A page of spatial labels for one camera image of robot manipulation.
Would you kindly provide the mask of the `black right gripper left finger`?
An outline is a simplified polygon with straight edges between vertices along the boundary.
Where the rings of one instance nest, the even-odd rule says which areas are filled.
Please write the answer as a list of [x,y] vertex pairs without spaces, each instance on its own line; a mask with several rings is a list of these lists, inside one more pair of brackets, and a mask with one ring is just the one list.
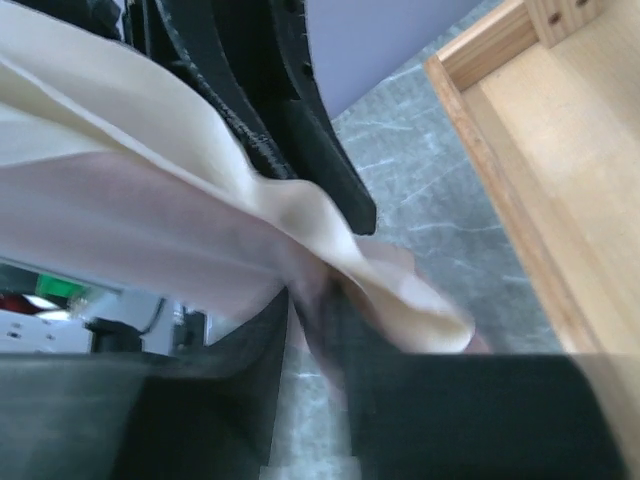
[[271,453],[289,294],[211,346],[5,354],[5,479],[255,479]]

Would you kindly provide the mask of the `pink and cream underwear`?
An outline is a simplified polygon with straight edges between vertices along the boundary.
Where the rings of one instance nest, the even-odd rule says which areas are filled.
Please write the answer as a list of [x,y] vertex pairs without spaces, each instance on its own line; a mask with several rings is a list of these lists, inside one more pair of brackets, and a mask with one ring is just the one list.
[[218,114],[134,50],[1,5],[1,255],[245,322],[288,287],[311,350],[337,280],[392,345],[458,354],[471,319],[411,255],[304,180],[251,166]]

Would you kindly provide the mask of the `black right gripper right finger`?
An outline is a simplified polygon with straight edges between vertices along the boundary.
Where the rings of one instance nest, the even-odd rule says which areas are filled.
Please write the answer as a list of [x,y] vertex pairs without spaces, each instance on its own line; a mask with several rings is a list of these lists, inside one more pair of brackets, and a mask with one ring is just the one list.
[[596,396],[549,354],[408,354],[340,288],[323,300],[365,479],[625,479]]

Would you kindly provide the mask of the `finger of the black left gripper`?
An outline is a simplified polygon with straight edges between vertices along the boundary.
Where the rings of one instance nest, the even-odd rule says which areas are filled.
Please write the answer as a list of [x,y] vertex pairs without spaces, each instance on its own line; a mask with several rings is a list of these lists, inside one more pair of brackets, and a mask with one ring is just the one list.
[[232,72],[210,1],[127,1],[123,29],[128,45],[216,109],[260,174],[297,177]]
[[356,234],[373,234],[376,204],[315,81],[305,3],[221,1],[219,34],[234,75],[295,175],[321,187]]

